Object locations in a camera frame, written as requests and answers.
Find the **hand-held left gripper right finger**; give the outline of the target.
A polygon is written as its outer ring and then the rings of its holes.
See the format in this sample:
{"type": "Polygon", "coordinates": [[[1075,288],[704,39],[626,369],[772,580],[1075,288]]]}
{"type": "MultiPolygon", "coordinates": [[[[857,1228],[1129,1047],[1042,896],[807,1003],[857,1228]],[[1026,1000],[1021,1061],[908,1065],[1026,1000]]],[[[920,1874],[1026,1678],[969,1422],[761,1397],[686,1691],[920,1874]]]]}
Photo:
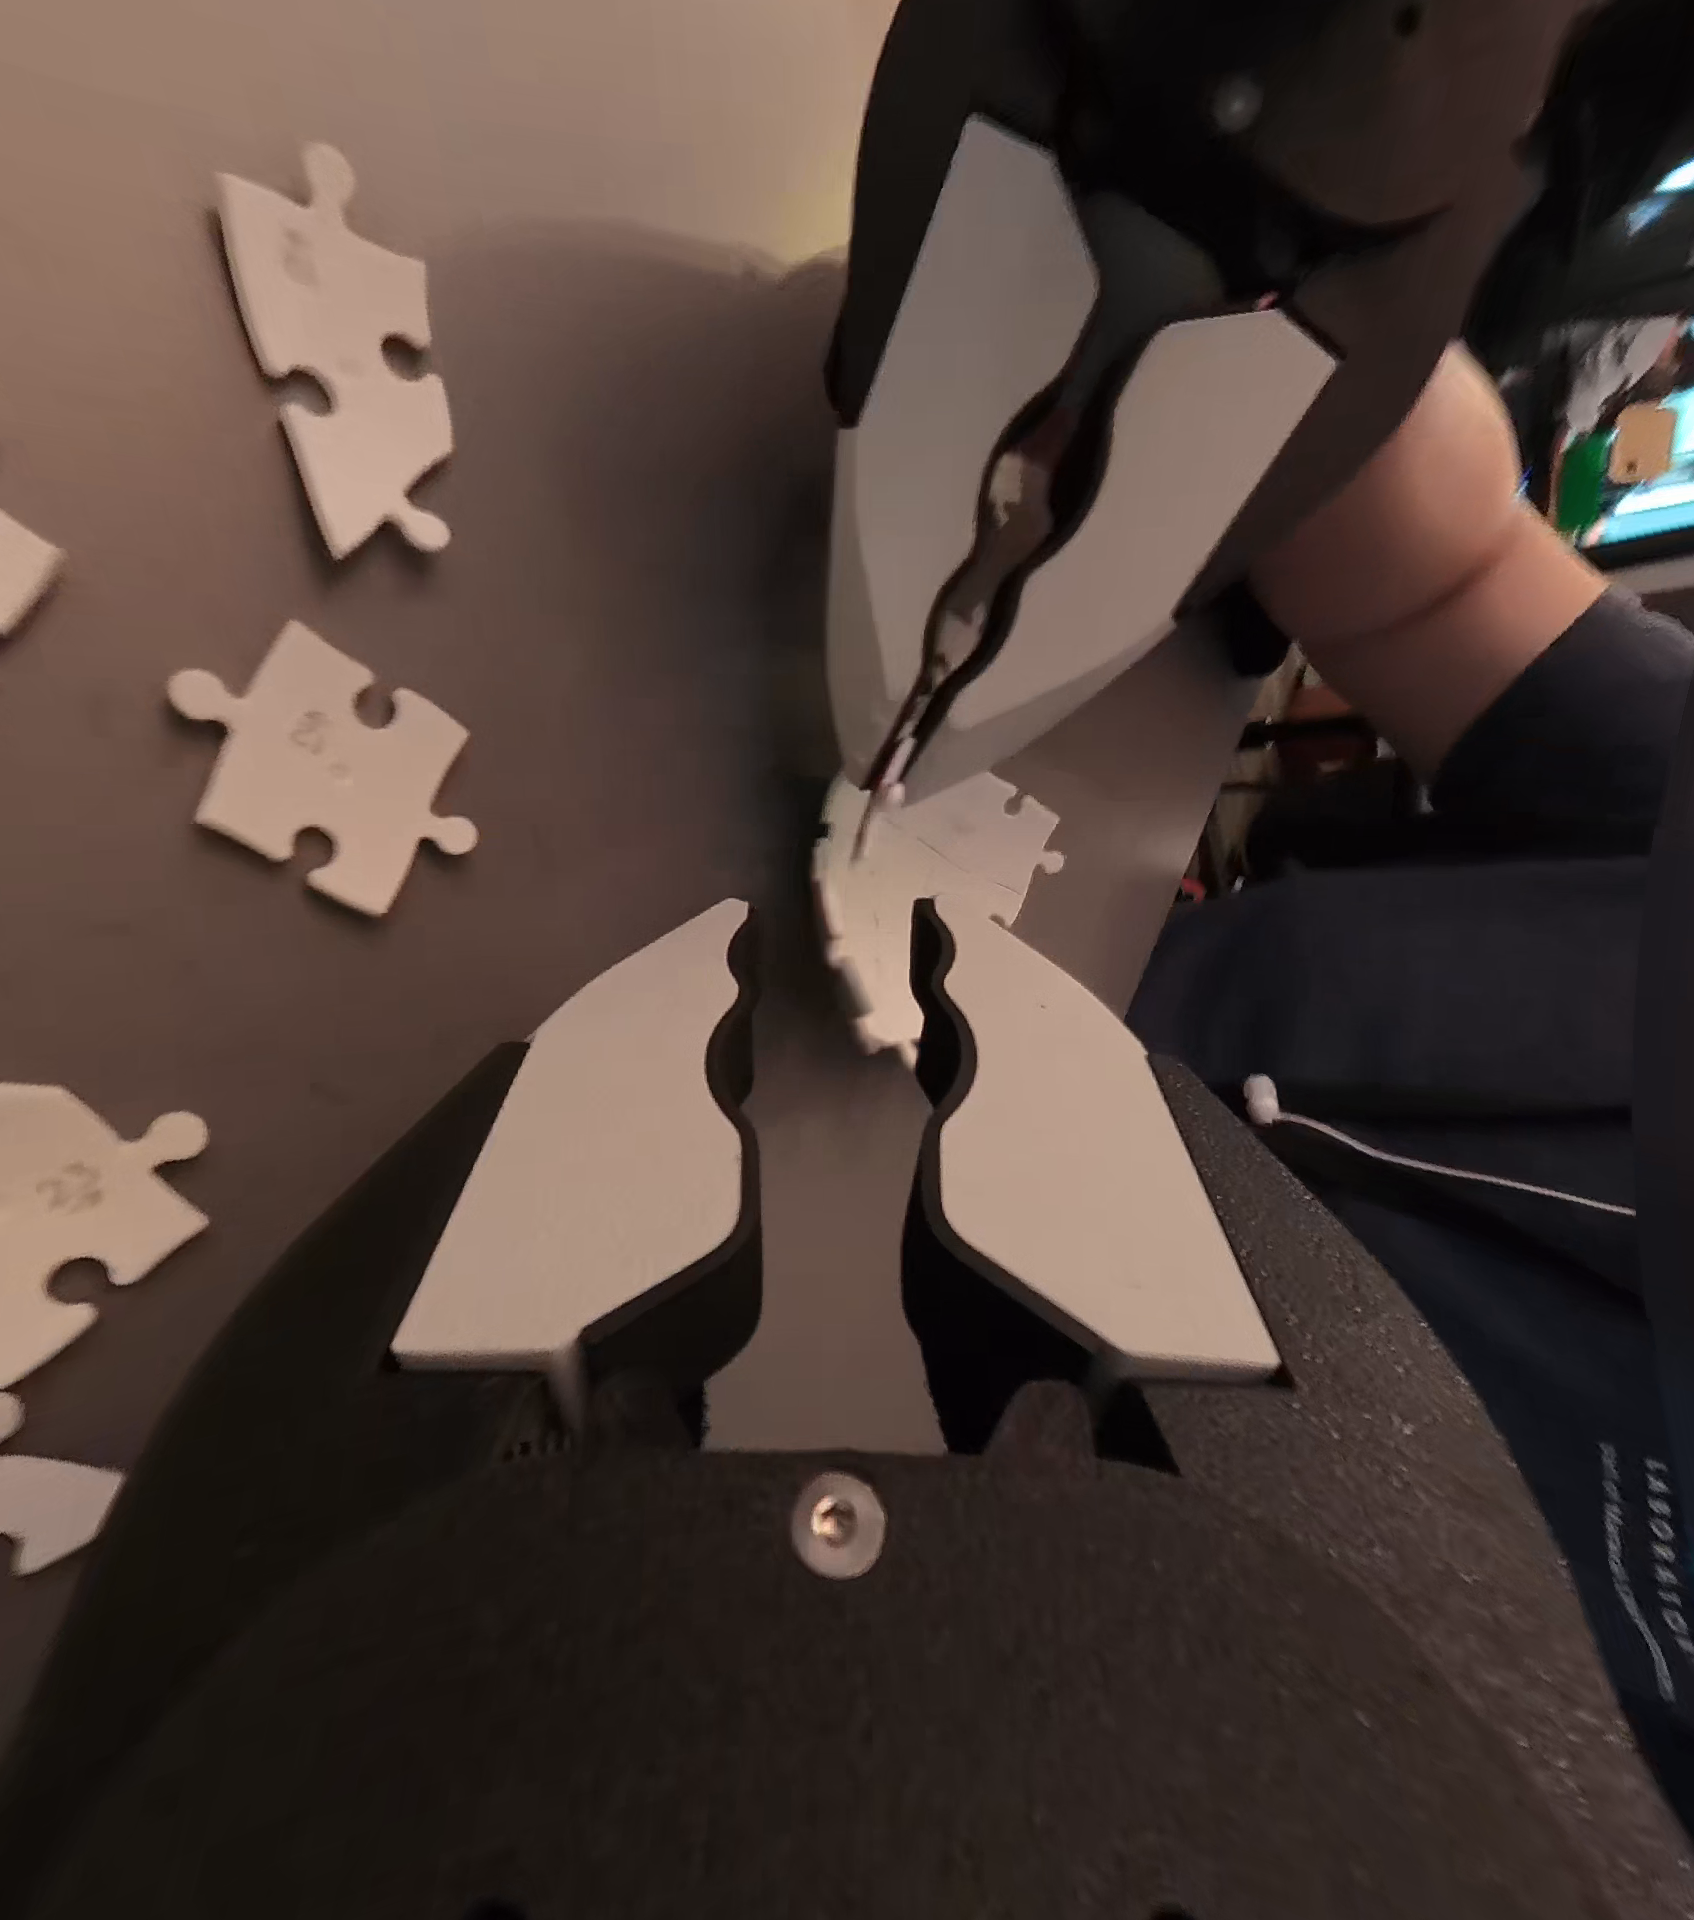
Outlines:
{"type": "Polygon", "coordinates": [[[1143,1044],[984,908],[914,908],[917,1192],[938,1250],[1109,1383],[1264,1383],[1280,1355],[1143,1044]]]}

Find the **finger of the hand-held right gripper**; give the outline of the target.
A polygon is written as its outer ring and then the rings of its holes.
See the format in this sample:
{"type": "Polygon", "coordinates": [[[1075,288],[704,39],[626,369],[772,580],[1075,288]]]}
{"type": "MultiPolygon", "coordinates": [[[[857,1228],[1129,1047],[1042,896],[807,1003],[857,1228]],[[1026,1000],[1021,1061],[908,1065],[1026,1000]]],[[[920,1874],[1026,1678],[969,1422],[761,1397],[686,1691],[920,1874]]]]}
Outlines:
{"type": "Polygon", "coordinates": [[[910,754],[904,793],[993,771],[1143,659],[1337,368],[1277,307],[1162,327],[1113,405],[1086,510],[1024,574],[1003,640],[910,754]]]}
{"type": "Polygon", "coordinates": [[[848,778],[872,773],[977,544],[987,466],[1061,373],[1096,292],[1050,150],[969,118],[858,420],[835,438],[827,699],[848,778]]]}

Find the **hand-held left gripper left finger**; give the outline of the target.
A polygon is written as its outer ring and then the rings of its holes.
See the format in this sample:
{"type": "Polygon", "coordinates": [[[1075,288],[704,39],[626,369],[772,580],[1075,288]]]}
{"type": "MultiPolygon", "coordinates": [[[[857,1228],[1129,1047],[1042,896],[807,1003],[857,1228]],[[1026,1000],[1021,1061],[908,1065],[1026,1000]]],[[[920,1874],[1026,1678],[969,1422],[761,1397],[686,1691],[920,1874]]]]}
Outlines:
{"type": "Polygon", "coordinates": [[[522,1047],[393,1337],[408,1369],[704,1383],[760,1312],[752,908],[720,900],[522,1047]]]}

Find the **assembled white puzzle section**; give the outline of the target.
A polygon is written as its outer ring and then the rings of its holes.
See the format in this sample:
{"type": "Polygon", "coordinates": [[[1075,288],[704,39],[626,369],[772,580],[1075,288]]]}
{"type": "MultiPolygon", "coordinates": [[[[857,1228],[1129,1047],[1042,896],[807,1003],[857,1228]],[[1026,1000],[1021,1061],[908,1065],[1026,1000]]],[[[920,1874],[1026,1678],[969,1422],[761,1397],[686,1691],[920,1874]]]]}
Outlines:
{"type": "Polygon", "coordinates": [[[1033,793],[978,773],[920,803],[888,807],[835,780],[812,846],[812,896],[823,956],[865,1054],[914,1065],[923,1011],[908,984],[914,904],[960,898],[1012,924],[1039,873],[1067,856],[1058,814],[1033,793]]]}

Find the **person's right forearm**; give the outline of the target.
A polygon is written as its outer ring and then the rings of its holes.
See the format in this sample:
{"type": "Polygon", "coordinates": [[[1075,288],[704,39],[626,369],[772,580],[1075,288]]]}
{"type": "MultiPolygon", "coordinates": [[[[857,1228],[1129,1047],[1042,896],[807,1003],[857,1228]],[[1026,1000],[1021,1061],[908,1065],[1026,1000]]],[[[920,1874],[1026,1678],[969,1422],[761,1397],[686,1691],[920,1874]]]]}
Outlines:
{"type": "Polygon", "coordinates": [[[1244,583],[1418,780],[1605,590],[1523,497],[1507,403],[1458,343],[1244,583]]]}

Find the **scattered loose puzzle pieces group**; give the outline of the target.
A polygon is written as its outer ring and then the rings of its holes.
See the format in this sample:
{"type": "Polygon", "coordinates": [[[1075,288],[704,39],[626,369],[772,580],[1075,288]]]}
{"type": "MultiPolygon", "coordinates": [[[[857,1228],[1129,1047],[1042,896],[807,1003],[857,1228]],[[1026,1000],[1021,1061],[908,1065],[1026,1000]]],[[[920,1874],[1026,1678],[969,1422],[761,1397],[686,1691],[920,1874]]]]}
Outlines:
{"type": "MultiPolygon", "coordinates": [[[[216,221],[238,316],[260,373],[307,374],[322,410],[281,403],[281,433],[333,560],[393,525],[422,553],[448,525],[410,498],[453,450],[446,386],[405,376],[387,343],[431,345],[423,263],[353,233],[353,169],[333,146],[303,146],[307,199],[216,177],[216,221]]],[[[0,510],[0,637],[25,623],[62,553],[0,510]]],[[[385,725],[355,704],[371,669],[290,621],[247,687],[202,669],[172,675],[166,704],[222,738],[194,824],[281,863],[302,833],[329,859],[307,875],[317,896],[378,919],[419,846],[466,854],[478,829],[434,809],[466,729],[410,687],[385,725]]],[[[99,1263],[138,1283],[204,1230],[204,1214],[163,1178],[202,1152],[202,1117],[166,1111],[120,1134],[64,1087],[0,1083],[0,1541],[11,1572],[54,1568],[99,1532],[121,1477],[82,1461],[6,1453],[22,1407],[13,1388],[89,1328],[94,1309],[62,1302],[50,1278],[99,1263]]]]}

